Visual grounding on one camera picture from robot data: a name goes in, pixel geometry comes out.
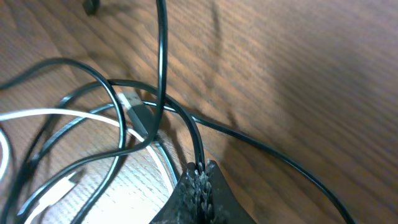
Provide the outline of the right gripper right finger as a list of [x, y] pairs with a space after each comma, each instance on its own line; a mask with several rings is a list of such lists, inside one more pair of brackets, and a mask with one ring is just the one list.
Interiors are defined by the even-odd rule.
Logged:
[[210, 176], [211, 197], [215, 217], [221, 223], [227, 224], [256, 224], [234, 196], [220, 167], [215, 161], [209, 160], [206, 172]]

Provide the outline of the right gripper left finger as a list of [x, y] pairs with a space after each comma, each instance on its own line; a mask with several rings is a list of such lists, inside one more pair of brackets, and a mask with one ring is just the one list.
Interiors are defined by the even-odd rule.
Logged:
[[205, 173], [195, 163], [187, 164], [171, 196], [150, 221], [156, 223], [203, 223]]

